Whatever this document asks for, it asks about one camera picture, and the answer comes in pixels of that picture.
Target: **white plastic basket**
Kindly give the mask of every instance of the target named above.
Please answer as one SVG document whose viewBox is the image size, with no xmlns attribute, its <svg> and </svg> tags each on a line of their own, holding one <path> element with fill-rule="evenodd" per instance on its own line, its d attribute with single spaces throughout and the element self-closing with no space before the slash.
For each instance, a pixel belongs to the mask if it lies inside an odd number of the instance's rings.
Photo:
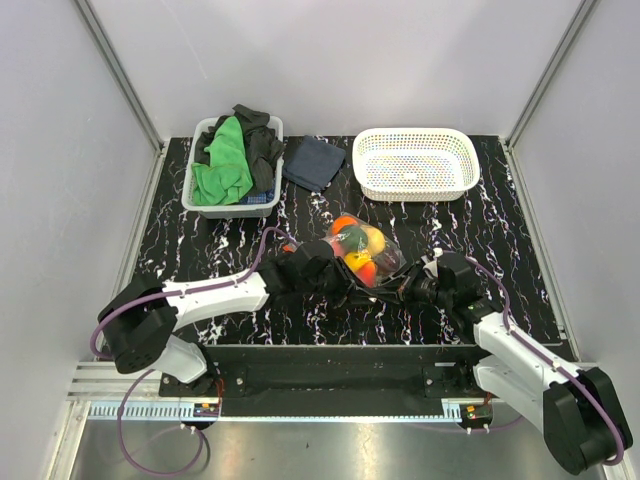
<svg viewBox="0 0 640 480">
<path fill-rule="evenodd" d="M 282 166 L 284 165 L 284 159 L 280 157 L 276 165 L 275 171 L 275 186 L 273 191 L 273 200 L 269 203 L 260 204 L 247 204 L 247 205 L 220 205 L 215 207 L 203 207 L 195 205 L 193 203 L 193 189 L 196 186 L 196 180 L 193 176 L 193 170 L 191 164 L 194 162 L 196 142 L 202 132 L 205 132 L 209 127 L 215 126 L 218 122 L 218 118 L 207 118 L 202 120 L 196 126 L 196 133 L 193 134 L 193 141 L 191 142 L 191 150 L 189 151 L 189 162 L 187 163 L 187 171 L 184 176 L 184 185 L 182 186 L 182 206 L 186 210 L 198 212 L 205 218 L 259 218 L 268 217 L 271 215 L 273 207 L 280 201 L 280 193 L 282 186 Z M 271 116 L 267 127 L 273 128 L 276 131 L 276 136 L 280 141 L 284 138 L 284 128 L 282 126 L 282 120 L 278 117 Z"/>
<path fill-rule="evenodd" d="M 460 198 L 480 179 L 478 155 L 450 128 L 373 128 L 356 137 L 353 169 L 362 192 L 387 202 Z"/>
</svg>

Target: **gray towel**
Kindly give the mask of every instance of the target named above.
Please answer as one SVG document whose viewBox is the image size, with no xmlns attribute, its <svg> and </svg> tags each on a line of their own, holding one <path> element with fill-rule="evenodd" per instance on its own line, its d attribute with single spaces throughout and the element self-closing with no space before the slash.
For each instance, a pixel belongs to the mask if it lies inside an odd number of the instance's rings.
<svg viewBox="0 0 640 480">
<path fill-rule="evenodd" d="M 320 192 L 338 173 L 345 155 L 343 149 L 307 135 L 285 164 L 282 175 L 312 192 Z"/>
</svg>

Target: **white wall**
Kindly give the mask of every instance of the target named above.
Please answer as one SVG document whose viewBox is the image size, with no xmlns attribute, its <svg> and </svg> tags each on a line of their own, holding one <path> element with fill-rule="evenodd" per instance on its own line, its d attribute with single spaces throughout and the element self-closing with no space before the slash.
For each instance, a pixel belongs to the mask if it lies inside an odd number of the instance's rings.
<svg viewBox="0 0 640 480">
<path fill-rule="evenodd" d="M 153 154 L 72 2 L 2 2 L 0 45 L 0 477 L 35 479 Z"/>
<path fill-rule="evenodd" d="M 95 0 L 156 128 L 236 103 L 287 134 L 508 134 L 579 0 Z"/>
<path fill-rule="evenodd" d="M 636 441 L 638 18 L 636 0 L 600 2 L 516 147 L 580 351 L 613 378 Z"/>
</svg>

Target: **green cloth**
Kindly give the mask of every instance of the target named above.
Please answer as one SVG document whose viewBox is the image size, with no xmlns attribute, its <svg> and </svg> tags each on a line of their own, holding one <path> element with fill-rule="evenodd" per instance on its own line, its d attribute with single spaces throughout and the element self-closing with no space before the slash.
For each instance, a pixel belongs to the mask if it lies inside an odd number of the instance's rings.
<svg viewBox="0 0 640 480">
<path fill-rule="evenodd" d="M 200 206 L 238 203 L 253 187 L 238 119 L 229 117 L 204 151 L 211 158 L 210 164 L 191 164 L 196 179 L 193 203 Z"/>
</svg>

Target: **black cloth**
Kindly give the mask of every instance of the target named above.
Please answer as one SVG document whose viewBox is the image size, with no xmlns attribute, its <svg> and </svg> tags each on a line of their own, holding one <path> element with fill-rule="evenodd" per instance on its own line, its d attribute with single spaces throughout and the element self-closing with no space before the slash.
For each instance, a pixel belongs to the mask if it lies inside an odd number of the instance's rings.
<svg viewBox="0 0 640 480">
<path fill-rule="evenodd" d="M 242 127 L 245 155 L 253 179 L 253 188 L 248 194 L 271 190 L 276 165 L 284 151 L 284 144 L 278 140 L 275 130 L 267 127 L 271 116 L 240 104 L 233 110 Z"/>
<path fill-rule="evenodd" d="M 223 115 L 218 119 L 213 127 L 209 127 L 208 132 L 202 132 L 200 134 L 200 138 L 196 140 L 196 151 L 193 155 L 193 161 L 195 163 L 202 163 L 204 165 L 211 164 L 211 157 L 208 152 L 204 151 L 204 149 L 213 143 L 213 138 L 216 136 L 216 132 L 227 118 L 229 118 L 229 115 Z"/>
<path fill-rule="evenodd" d="M 312 192 L 320 192 L 338 173 L 345 156 L 343 149 L 307 135 L 285 163 L 282 175 Z"/>
</svg>

